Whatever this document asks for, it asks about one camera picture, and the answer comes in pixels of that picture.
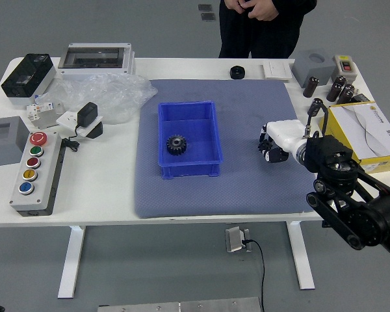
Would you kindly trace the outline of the person's left hand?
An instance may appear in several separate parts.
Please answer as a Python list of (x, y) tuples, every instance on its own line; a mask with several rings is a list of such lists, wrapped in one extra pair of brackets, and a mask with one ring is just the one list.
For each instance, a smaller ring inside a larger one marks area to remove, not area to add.
[(271, 0), (255, 0), (245, 3), (245, 7), (252, 8), (248, 17), (259, 21), (272, 21), (279, 12)]

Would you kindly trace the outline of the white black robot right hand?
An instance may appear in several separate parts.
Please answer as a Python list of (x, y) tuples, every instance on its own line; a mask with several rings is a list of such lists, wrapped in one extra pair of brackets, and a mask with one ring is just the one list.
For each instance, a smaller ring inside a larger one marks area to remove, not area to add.
[(258, 149), (268, 163), (284, 162), (292, 155), (304, 164), (310, 127), (299, 120), (268, 122), (262, 126)]

